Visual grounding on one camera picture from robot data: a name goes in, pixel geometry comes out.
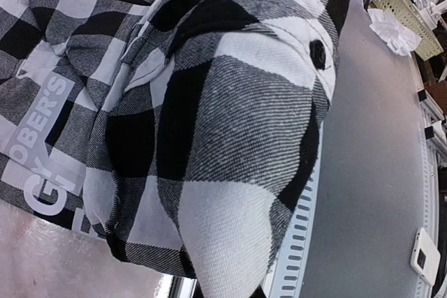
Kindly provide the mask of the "black white checked shirt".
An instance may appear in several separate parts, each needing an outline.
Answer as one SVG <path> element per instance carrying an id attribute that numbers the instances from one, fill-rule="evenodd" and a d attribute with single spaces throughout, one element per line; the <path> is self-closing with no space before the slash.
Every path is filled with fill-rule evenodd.
<path id="1" fill-rule="evenodd" d="M 253 297 L 318 156 L 349 0 L 1 0 L 1 199 Z"/>

